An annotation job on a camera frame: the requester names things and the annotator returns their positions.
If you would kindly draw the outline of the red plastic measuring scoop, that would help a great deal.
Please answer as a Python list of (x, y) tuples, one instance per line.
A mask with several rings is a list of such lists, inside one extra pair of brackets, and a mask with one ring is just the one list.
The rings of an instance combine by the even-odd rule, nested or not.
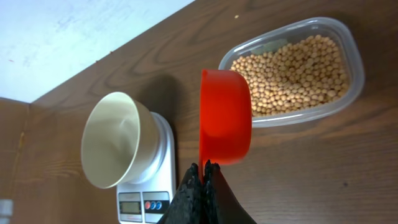
[(246, 80), (231, 70), (203, 70), (200, 87), (199, 175), (207, 161), (231, 165), (249, 151), (251, 96)]

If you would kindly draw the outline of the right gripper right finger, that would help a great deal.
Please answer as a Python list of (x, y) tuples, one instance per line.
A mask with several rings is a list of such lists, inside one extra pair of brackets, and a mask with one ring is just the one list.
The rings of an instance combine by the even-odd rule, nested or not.
[(205, 164), (203, 208), (207, 223), (256, 224), (236, 199), (221, 168), (208, 160)]

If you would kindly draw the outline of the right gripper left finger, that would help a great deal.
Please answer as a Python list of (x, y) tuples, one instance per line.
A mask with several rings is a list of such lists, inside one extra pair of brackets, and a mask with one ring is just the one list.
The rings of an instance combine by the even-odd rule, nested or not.
[(202, 184), (198, 165), (193, 163), (174, 195), (174, 198), (157, 224), (199, 224), (201, 220)]

